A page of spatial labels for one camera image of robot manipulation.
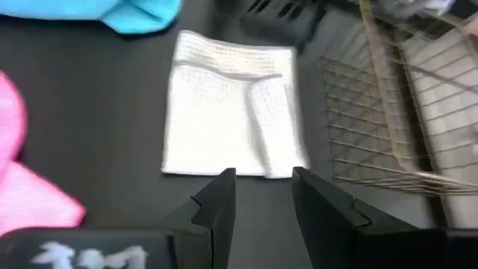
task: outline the wire basket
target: wire basket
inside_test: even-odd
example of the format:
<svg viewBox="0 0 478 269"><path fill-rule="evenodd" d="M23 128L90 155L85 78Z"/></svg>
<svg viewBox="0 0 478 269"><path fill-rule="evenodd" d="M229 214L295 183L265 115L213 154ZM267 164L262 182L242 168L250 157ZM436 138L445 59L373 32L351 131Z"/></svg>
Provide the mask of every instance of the wire basket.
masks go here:
<svg viewBox="0 0 478 269"><path fill-rule="evenodd" d="M359 7L355 16L329 10L319 26L334 179L478 194L478 65L468 35L451 18L420 12L399 22L369 0Z"/></svg>

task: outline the pink cloth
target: pink cloth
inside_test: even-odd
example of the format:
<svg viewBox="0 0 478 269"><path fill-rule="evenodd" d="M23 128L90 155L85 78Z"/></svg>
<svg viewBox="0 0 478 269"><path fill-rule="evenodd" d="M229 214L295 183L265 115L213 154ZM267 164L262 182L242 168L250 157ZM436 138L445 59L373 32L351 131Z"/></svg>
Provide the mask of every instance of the pink cloth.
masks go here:
<svg viewBox="0 0 478 269"><path fill-rule="evenodd" d="M25 138L22 97L0 72L0 236L26 227L77 226L84 207L13 161Z"/></svg>

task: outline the wire mesh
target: wire mesh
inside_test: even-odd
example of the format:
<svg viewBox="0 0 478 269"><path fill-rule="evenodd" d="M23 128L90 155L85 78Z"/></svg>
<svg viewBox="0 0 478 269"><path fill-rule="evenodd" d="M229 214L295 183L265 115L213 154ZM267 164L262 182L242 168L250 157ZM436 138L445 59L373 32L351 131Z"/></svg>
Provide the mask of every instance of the wire mesh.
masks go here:
<svg viewBox="0 0 478 269"><path fill-rule="evenodd" d="M369 0L359 7L358 16L329 10L318 34L334 179L478 194L478 69L462 26L426 12L397 21Z"/></svg>

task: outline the dark tabletop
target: dark tabletop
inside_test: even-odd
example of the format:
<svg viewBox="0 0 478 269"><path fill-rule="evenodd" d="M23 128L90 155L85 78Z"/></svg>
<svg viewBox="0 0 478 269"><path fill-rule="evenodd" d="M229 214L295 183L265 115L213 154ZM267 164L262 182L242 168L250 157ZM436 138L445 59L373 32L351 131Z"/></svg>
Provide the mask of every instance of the dark tabletop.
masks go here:
<svg viewBox="0 0 478 269"><path fill-rule="evenodd" d="M161 174L168 75L179 30L245 44L247 2L185 0L163 33L121 37L99 22L0 17L0 69L23 94L28 135L19 160L87 207L85 226L154 226L211 179ZM304 82L315 37L299 59L305 142L313 171L328 179L320 126L323 93ZM345 187L417 226L432 226L425 202ZM230 268L310 268L288 180L239 178Z"/></svg>

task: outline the black object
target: black object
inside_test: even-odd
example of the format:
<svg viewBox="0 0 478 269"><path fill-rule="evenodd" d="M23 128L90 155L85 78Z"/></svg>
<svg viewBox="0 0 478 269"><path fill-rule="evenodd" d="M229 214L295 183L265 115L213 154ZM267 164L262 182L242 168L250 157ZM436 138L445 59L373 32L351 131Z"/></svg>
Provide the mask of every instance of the black object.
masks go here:
<svg viewBox="0 0 478 269"><path fill-rule="evenodd" d="M341 10L360 17L358 2L357 0L334 0L329 3ZM374 12L380 13L379 6L375 6L374 8ZM478 12L478 4L476 2L472 0L455 0L447 11L447 15L456 17L459 21L466 21L466 19L469 19L476 12ZM419 31L423 31L431 40L437 40L453 28L452 25L431 16L410 16L406 20L406 23Z"/></svg>
<svg viewBox="0 0 478 269"><path fill-rule="evenodd" d="M105 260L112 257L112 262L117 261L112 255L122 253L127 259L118 268L137 262L144 254L144 268L227 268L234 221L235 169L229 168L167 216L158 228L31 228L6 234L0 238L0 268L50 264L41 255L53 249L66 250L66 261L74 267L84 262L81 256L87 254ZM91 257L87 262L94 264L97 260Z"/></svg>
<svg viewBox="0 0 478 269"><path fill-rule="evenodd" d="M296 46L301 52L325 14L326 0L255 0L240 29L255 37Z"/></svg>
<svg viewBox="0 0 478 269"><path fill-rule="evenodd" d="M475 268L478 229L418 229L294 168L297 219L314 268Z"/></svg>

